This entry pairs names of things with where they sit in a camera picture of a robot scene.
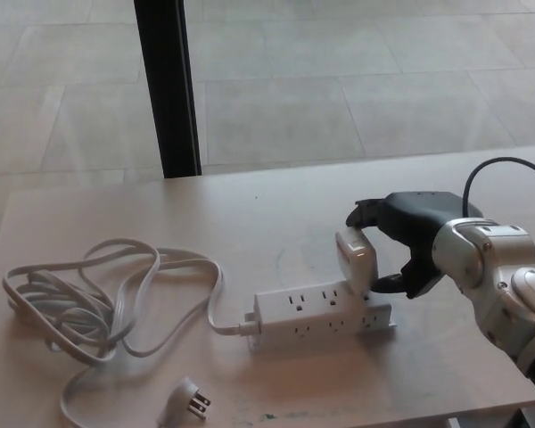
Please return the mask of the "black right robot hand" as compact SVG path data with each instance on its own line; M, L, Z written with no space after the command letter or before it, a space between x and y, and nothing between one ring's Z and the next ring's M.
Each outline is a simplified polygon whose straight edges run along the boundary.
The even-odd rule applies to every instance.
M409 299L429 292L443 277L432 260L434 239L446 223L462 217L462 198L450 192L396 192L357 201L346 226L375 226L410 249L410 259L400 272L376 279L371 291L403 292Z

